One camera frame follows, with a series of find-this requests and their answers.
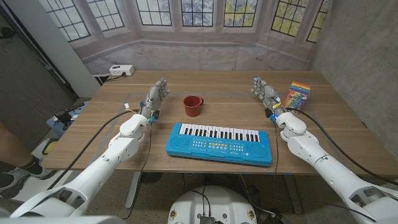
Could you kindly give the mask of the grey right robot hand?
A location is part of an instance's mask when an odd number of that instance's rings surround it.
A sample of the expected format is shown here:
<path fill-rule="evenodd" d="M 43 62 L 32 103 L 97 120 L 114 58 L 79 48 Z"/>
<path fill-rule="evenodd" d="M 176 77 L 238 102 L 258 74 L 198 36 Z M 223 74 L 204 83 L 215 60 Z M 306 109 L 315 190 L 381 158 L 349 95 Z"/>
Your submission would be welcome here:
<path fill-rule="evenodd" d="M 262 101 L 267 110 L 266 115 L 279 116 L 285 113 L 278 93 L 261 77 L 254 77 L 254 86 L 251 91 Z"/>

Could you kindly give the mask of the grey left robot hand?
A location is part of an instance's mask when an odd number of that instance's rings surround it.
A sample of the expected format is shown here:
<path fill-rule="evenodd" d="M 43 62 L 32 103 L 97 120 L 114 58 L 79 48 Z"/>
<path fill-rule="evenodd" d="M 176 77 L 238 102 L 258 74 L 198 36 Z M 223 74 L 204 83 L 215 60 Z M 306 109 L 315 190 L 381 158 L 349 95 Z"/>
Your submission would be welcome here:
<path fill-rule="evenodd" d="M 169 93 L 167 80 L 162 77 L 150 88 L 145 100 L 141 104 L 139 114 L 145 116 L 150 121 L 153 113 L 161 107 L 162 101 Z"/>

